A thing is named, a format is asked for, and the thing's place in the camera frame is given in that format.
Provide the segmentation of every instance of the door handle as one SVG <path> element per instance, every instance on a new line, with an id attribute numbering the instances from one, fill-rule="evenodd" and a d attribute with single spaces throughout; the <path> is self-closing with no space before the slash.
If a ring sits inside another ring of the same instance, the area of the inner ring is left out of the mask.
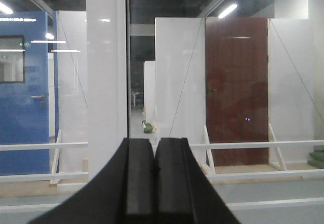
<path id="1" fill-rule="evenodd" d="M 45 99 L 45 95 L 31 96 L 31 98 L 34 98 L 34 99 Z"/>

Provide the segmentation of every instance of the fluorescent light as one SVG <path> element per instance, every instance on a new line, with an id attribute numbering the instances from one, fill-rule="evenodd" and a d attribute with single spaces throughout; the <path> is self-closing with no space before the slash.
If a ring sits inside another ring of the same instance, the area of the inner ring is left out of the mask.
<path id="1" fill-rule="evenodd" d="M 110 19 L 99 19 L 99 21 L 101 21 L 101 22 L 110 22 Z"/>
<path id="2" fill-rule="evenodd" d="M 34 41 L 31 41 L 30 43 L 66 43 L 66 41 L 38 41 L 38 40 L 34 40 Z"/>
<path id="3" fill-rule="evenodd" d="M 47 39 L 50 39 L 50 40 L 53 40 L 54 39 L 54 36 L 50 33 L 46 33 L 46 36 L 45 36 Z"/>
<path id="4" fill-rule="evenodd" d="M 25 49 L 0 49 L 0 52 L 25 52 Z"/>
<path id="5" fill-rule="evenodd" d="M 230 36 L 229 38 L 233 39 L 250 39 L 250 36 Z"/>
<path id="6" fill-rule="evenodd" d="M 74 49 L 57 49 L 57 50 L 51 50 L 51 52 L 57 52 L 57 53 L 80 53 L 80 50 L 74 50 Z"/>
<path id="7" fill-rule="evenodd" d="M 34 18 L 3 18 L 3 17 L 0 17 L 0 21 L 36 22 L 36 19 L 34 19 Z"/>
<path id="8" fill-rule="evenodd" d="M 8 15 L 13 13 L 12 9 L 0 2 L 0 10 Z"/>
<path id="9" fill-rule="evenodd" d="M 231 6 L 229 6 L 226 10 L 224 10 L 219 16 L 218 18 L 222 19 L 225 16 L 227 16 L 229 13 L 231 13 L 233 10 L 235 10 L 237 8 L 237 4 L 232 4 Z"/>

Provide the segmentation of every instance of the white partition wall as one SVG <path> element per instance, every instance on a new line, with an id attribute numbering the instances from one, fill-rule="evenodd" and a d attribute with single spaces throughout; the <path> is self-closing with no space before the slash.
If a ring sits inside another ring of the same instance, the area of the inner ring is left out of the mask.
<path id="1" fill-rule="evenodd" d="M 202 143 L 205 20 L 156 18 L 155 59 L 157 140 L 187 137 L 189 143 Z"/>
<path id="2" fill-rule="evenodd" d="M 127 137 L 126 1 L 87 0 L 89 176 Z"/>
<path id="3" fill-rule="evenodd" d="M 278 141 L 314 139 L 314 73 L 309 20 L 271 19 L 269 24 L 270 123 Z M 289 162 L 306 162 L 312 146 L 282 148 Z"/>
<path id="4" fill-rule="evenodd" d="M 85 11 L 57 12 L 58 49 L 78 50 L 77 53 L 59 52 L 58 95 L 61 142 L 88 141 L 88 66 L 87 14 Z M 64 149 L 60 153 L 60 171 L 82 171 L 82 161 L 88 149 Z"/>
<path id="5" fill-rule="evenodd" d="M 155 61 L 144 62 L 144 107 L 145 120 L 155 125 Z"/>

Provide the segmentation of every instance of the brown door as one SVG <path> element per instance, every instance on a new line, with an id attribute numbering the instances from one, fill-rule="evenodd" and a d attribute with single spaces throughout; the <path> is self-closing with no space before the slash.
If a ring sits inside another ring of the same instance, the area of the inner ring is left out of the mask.
<path id="1" fill-rule="evenodd" d="M 211 143 L 268 141 L 267 19 L 206 20 Z M 267 148 L 214 150 L 216 166 L 268 163 Z"/>

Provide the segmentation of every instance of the gray floor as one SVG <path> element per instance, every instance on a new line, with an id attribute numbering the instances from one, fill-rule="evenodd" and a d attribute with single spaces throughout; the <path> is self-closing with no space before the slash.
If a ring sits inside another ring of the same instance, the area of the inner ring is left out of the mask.
<path id="1" fill-rule="evenodd" d="M 10 197 L 0 198 L 0 208 L 2 206 L 19 205 L 40 205 L 62 203 L 69 198 L 71 194 L 50 195 L 50 196 L 30 196 L 30 197 Z M 45 211 L 21 212 L 21 213 L 1 213 L 0 224 L 26 224 Z"/>
<path id="2" fill-rule="evenodd" d="M 155 133 L 146 134 L 143 132 L 142 121 L 145 118 L 142 112 L 143 108 L 141 107 L 131 108 L 131 138 L 145 138 L 149 139 L 152 144 L 155 144 Z"/>
<path id="3" fill-rule="evenodd" d="M 324 180 L 295 180 L 214 186 L 226 203 L 324 197 Z M 324 205 L 237 210 L 242 224 L 323 224 Z"/>

